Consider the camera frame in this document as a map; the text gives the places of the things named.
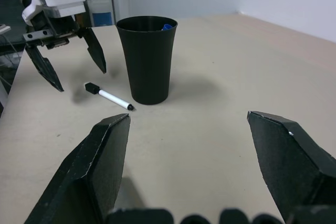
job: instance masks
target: black cup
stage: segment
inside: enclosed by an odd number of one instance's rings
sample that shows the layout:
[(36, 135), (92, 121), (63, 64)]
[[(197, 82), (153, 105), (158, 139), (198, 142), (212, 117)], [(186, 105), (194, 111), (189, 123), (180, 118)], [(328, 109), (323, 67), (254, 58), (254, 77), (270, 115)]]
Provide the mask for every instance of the black cup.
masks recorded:
[[(162, 30), (165, 24), (171, 29)], [(168, 97), (170, 67), (177, 22), (171, 18), (139, 16), (117, 22), (132, 97), (153, 105)]]

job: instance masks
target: white marker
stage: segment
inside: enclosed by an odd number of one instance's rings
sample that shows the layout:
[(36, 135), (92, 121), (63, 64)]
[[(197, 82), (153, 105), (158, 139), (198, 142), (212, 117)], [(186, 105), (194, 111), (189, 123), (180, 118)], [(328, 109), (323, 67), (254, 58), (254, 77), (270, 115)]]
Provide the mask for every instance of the white marker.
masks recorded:
[(111, 102), (116, 103), (117, 105), (122, 106), (123, 108), (127, 109), (127, 110), (134, 110), (134, 106), (131, 103), (125, 102), (124, 100), (121, 100), (118, 97), (115, 97), (111, 94), (109, 94), (106, 91), (103, 91), (100, 89), (99, 86), (89, 82), (85, 84), (85, 89), (86, 91), (90, 92), (91, 94), (99, 94), (102, 97), (110, 100)]

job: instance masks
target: blue object in cup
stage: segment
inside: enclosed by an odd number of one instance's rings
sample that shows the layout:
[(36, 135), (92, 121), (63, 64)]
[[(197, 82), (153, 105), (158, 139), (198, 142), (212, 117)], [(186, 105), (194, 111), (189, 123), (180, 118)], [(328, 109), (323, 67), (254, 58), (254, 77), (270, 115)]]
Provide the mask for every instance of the blue object in cup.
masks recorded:
[(162, 28), (161, 31), (169, 30), (169, 29), (172, 29), (172, 28), (173, 28), (173, 27), (172, 27), (171, 25), (169, 25), (169, 24), (165, 24), (165, 25), (163, 26), (163, 28)]

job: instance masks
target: beige table surface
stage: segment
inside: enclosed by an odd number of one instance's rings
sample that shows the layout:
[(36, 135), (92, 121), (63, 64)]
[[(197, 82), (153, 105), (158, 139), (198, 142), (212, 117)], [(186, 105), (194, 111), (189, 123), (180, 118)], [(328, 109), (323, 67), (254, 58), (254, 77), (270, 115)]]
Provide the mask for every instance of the beige table surface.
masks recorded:
[(132, 100), (115, 27), (95, 28), (108, 73), (84, 40), (49, 58), (65, 92), (24, 53), (0, 119), (0, 223), (23, 223), (61, 161), (101, 119), (127, 111), (88, 94), (92, 81), (132, 102), (124, 177), (146, 207), (216, 223), (225, 207), (280, 216), (259, 170), (248, 110), (298, 121), (336, 156), (336, 44), (245, 16), (179, 19), (166, 101)]

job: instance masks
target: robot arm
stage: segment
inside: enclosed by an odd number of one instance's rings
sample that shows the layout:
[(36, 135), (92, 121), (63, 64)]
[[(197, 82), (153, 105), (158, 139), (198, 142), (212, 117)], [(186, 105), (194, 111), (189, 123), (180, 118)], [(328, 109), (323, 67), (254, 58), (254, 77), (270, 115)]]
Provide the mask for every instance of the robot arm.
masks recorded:
[(106, 62), (102, 48), (91, 28), (81, 27), (75, 15), (84, 13), (86, 0), (20, 0), (25, 7), (22, 17), (29, 26), (24, 34), (26, 51), (37, 71), (57, 90), (62, 85), (47, 58), (43, 58), (37, 46), (48, 49), (69, 43), (69, 38), (78, 36), (88, 44), (88, 51), (102, 70), (106, 72)]

